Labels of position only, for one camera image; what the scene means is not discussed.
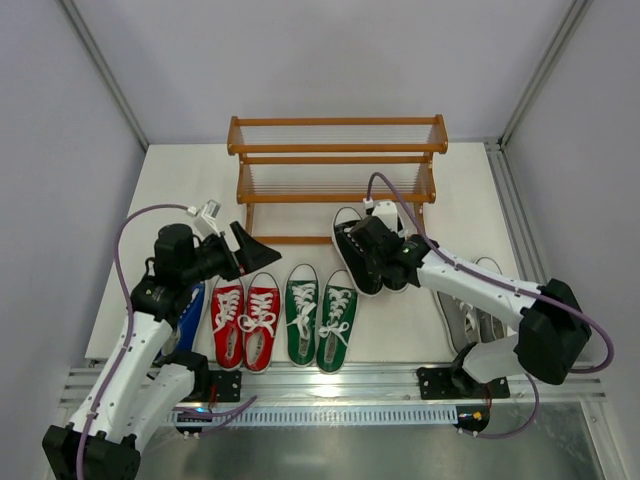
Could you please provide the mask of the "black sneaker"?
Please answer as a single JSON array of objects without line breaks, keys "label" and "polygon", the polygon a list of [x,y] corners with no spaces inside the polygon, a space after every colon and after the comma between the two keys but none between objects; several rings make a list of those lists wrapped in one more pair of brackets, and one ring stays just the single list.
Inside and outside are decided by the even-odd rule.
[{"label": "black sneaker", "polygon": [[381,275],[383,286],[392,293],[404,292],[408,287],[407,275],[398,269],[391,269]]},{"label": "black sneaker", "polygon": [[370,272],[364,253],[355,243],[351,229],[362,219],[352,207],[341,207],[334,215],[332,222],[332,243],[344,263],[356,291],[364,296],[373,297],[383,287],[382,278]]}]

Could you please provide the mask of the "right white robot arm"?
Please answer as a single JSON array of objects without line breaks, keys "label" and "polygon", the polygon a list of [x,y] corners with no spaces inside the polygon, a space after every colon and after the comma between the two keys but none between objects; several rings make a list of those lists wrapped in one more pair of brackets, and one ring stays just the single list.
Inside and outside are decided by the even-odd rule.
[{"label": "right white robot arm", "polygon": [[454,297],[513,330],[511,336],[471,343],[457,354],[450,375],[463,397],[519,374],[560,385],[591,337],[571,288],[562,281],[539,285],[504,277],[421,235],[401,238],[375,216],[357,222],[349,234],[382,277]]}]

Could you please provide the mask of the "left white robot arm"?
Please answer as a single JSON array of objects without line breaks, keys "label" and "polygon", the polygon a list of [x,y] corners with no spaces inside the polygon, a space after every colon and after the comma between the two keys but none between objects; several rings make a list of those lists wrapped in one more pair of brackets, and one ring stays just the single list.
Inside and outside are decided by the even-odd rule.
[{"label": "left white robot arm", "polygon": [[52,425],[42,447],[57,479],[133,479],[155,431],[184,399],[206,392],[209,365],[195,352],[176,353],[148,387],[142,385],[178,325],[193,288],[219,277],[236,280],[281,259],[239,223],[239,248],[223,235],[196,241],[190,226],[159,230],[147,270],[128,297],[127,319],[106,365],[66,426]]}]

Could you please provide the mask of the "green sneaker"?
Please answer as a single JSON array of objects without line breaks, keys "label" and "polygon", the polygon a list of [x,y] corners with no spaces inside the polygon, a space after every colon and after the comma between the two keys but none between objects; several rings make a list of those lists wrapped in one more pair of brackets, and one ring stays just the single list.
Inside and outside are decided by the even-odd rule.
[{"label": "green sneaker", "polygon": [[318,303],[316,270],[309,264],[297,265],[285,283],[284,308],[287,354],[299,367],[310,365],[315,358]]},{"label": "green sneaker", "polygon": [[325,374],[337,373],[349,350],[359,296],[346,270],[335,271],[328,279],[321,302],[317,330],[316,364]]}]

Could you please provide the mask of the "grey sneaker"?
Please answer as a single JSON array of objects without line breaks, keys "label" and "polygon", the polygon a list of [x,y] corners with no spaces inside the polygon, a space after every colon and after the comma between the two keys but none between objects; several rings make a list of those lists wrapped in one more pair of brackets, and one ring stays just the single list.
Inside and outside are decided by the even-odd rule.
[{"label": "grey sneaker", "polygon": [[[503,273],[497,261],[488,256],[478,257],[475,260],[475,264],[496,274]],[[497,295],[496,289],[491,290],[490,295],[486,295],[481,304],[474,307],[476,320],[479,323],[479,337],[483,343],[504,339],[507,336],[507,326],[502,321],[497,310]]]},{"label": "grey sneaker", "polygon": [[443,292],[437,292],[435,299],[454,353],[480,340],[472,305]]}]

